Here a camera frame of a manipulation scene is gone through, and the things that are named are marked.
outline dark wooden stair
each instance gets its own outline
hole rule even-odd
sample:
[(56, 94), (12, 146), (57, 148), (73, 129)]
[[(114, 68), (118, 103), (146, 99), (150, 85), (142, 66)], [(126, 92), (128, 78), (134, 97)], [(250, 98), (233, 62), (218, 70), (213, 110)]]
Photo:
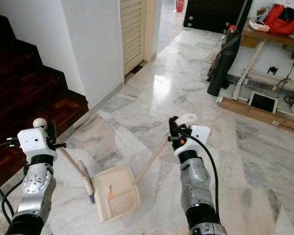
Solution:
[[(44, 66), (37, 47), (17, 40), (0, 16), (0, 143), (36, 118), (54, 119), (60, 135), (87, 111), (85, 96), (68, 89), (64, 73)], [(0, 186), (25, 164), (20, 149), (1, 149)]]

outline red object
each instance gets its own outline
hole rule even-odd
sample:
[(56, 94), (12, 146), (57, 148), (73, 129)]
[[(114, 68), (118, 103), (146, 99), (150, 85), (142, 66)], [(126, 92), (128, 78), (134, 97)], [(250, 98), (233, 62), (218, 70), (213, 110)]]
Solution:
[(279, 18), (284, 10), (283, 5), (275, 4), (269, 12), (265, 24), (270, 27), (270, 32), (290, 35), (294, 31), (294, 21)]
[(176, 0), (176, 12), (182, 12), (184, 7), (184, 0)]

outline marble floor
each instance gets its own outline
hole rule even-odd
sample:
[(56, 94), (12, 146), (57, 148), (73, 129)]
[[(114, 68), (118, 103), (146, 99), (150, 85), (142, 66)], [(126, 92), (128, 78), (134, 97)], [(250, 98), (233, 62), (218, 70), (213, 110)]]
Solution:
[(183, 30), (184, 14), (174, 10), (175, 0), (162, 0), (158, 54)]
[[(294, 235), (294, 134), (221, 109), (206, 93), (205, 58), (221, 35), (184, 29), (122, 90), (66, 141), (92, 175), (117, 165), (135, 176), (168, 130), (174, 115), (194, 113), (211, 128), (207, 146), (219, 175), (220, 217), (229, 235)], [(215, 184), (212, 167), (202, 155)], [(180, 205), (179, 163), (167, 144), (138, 184), (142, 204), (99, 224), (83, 182), (59, 155), (57, 187), (44, 235), (187, 235)], [(20, 199), (18, 188), (13, 205)], [(0, 211), (0, 235), (7, 223)]]

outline wooden table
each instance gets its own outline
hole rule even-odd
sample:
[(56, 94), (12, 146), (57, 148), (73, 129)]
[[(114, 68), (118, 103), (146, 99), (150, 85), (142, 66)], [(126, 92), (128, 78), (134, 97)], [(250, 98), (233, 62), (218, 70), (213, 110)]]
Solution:
[[(247, 64), (240, 80), (236, 84), (236, 87), (232, 96), (233, 100), (238, 99), (242, 83), (244, 79), (247, 77), (251, 80), (269, 84), (272, 86), (276, 85), (279, 81), (284, 79), (283, 77), (278, 77), (271, 74), (252, 70), (252, 66), (257, 60), (258, 55), (261, 52), (266, 42), (281, 43), (281, 44), (288, 45), (290, 47), (294, 47), (294, 38), (291, 38), (286, 35), (271, 33), (271, 32), (256, 31), (249, 26), (248, 20), (246, 21), (245, 26), (243, 28), (242, 36), (243, 36), (243, 39), (241, 41), (241, 45), (245, 47), (256, 48), (256, 50), (252, 58), (250, 59), (249, 63)], [(284, 85), (284, 89), (294, 91), (294, 81), (288, 80), (288, 82)]]

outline dustpan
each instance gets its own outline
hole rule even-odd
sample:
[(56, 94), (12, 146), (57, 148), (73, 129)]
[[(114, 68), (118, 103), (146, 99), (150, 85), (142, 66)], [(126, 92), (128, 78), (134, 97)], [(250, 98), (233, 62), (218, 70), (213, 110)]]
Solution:
[(141, 204), (133, 173), (127, 166), (108, 169), (92, 177), (91, 182), (100, 223), (115, 219)]

